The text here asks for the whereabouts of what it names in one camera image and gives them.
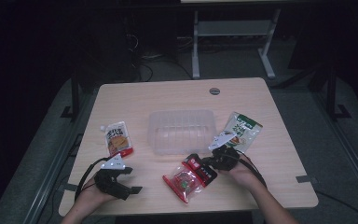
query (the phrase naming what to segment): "wooden table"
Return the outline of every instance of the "wooden table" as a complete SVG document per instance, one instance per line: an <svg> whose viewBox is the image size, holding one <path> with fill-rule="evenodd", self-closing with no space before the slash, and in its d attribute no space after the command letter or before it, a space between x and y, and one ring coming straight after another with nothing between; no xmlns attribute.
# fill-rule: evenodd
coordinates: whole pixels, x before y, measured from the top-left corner
<svg viewBox="0 0 358 224"><path fill-rule="evenodd" d="M218 88L220 94L211 95L210 88ZM257 208L251 194L225 175L219 175L188 204L180 201L163 182L162 176L170 174L187 155L154 154L147 142L148 117L157 110L179 109L212 110L219 133L233 111L261 123L263 130L246 154L264 176L269 191L286 208L317 205L311 183L296 180L297 176L307 174L265 81L262 78L210 79L101 86L68 182L77 185L90 164L108 155L101 125L125 121L134 153L124 162L133 171L118 180L128 187L144 188L127 201L107 203L95 214L120 216ZM74 194L65 191L59 209L62 216L71 208Z"/></svg>

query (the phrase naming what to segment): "snack bag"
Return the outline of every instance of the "snack bag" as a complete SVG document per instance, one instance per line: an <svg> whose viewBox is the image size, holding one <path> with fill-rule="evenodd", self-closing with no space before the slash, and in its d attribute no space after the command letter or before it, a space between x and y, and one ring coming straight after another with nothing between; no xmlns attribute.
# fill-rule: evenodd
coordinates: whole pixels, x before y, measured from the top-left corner
<svg viewBox="0 0 358 224"><path fill-rule="evenodd" d="M162 179L184 202L202 192L215 178L217 173L209 166L203 165L199 155L189 155L171 175L164 175Z"/></svg>
<svg viewBox="0 0 358 224"><path fill-rule="evenodd" d="M121 157L125 157L133 152L124 121L107 126L105 129L105 140L110 157L114 157L118 153L120 153Z"/></svg>
<svg viewBox="0 0 358 224"><path fill-rule="evenodd" d="M225 143L228 147L241 152L245 152L257 135L261 132L263 126L256 121L249 119L243 114L233 112L228 119L224 132L233 133L235 136Z"/></svg>

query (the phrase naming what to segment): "black strap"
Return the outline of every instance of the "black strap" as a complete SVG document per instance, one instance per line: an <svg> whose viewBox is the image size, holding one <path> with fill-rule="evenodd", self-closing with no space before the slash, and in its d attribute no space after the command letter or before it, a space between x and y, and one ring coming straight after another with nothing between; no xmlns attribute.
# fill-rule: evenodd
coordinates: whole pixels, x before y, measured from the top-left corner
<svg viewBox="0 0 358 224"><path fill-rule="evenodd" d="M83 189L84 182L86 181L86 178L89 176L89 174L92 171L92 169L94 168L94 166L100 161L109 161L109 160L110 160L110 158L101 158L89 166L89 169L87 169L86 173L83 174L83 176L81 177L79 185L77 185L77 189L76 189L76 193L75 193L75 201L76 201L77 197L80 195L81 190Z"/></svg>
<svg viewBox="0 0 358 224"><path fill-rule="evenodd" d="M257 179L264 185L264 187L267 188L266 181L264 180L263 176L258 172L257 168L252 164L249 164L248 162L244 161L243 159L239 160L240 163L242 163L244 166L246 166L249 170L251 170L252 174L257 177Z"/></svg>
<svg viewBox="0 0 358 224"><path fill-rule="evenodd" d="M255 167L255 165L252 163L251 159L249 157L247 157L244 153L241 153L243 156L245 156L249 162L251 164L249 164L248 162L244 161L243 159L238 159L235 158L233 156L230 155L226 155L226 154L220 154L221 156L225 156L225 157L230 157L236 161L239 161L242 165L246 166L249 170L251 170L252 174L255 175L255 177L257 177L257 179L264 185L264 187L267 187L267 183L264 180L263 176L260 174L260 172L258 172L257 168Z"/></svg>

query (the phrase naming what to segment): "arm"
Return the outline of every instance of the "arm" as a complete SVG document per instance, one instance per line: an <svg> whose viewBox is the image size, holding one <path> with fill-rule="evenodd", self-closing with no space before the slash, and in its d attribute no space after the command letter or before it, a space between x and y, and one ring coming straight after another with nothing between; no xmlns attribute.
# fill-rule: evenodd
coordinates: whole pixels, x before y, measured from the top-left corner
<svg viewBox="0 0 358 224"><path fill-rule="evenodd" d="M62 224L80 224L84 218L93 213L98 207L115 197L102 193L91 178L85 185L71 210L62 220Z"/></svg>
<svg viewBox="0 0 358 224"><path fill-rule="evenodd" d="M241 159L250 163L250 161L242 155ZM244 165L238 163L229 172L222 171L221 173L231 175L239 185L249 190L268 224L298 223Z"/></svg>

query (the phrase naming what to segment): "plastic tray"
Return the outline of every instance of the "plastic tray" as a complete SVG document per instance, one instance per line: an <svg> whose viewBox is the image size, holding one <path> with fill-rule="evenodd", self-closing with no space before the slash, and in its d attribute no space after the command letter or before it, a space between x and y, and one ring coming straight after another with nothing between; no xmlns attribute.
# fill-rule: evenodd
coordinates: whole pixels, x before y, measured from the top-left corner
<svg viewBox="0 0 358 224"><path fill-rule="evenodd" d="M211 110L156 111L149 117L148 141L159 155L209 153L215 136Z"/></svg>

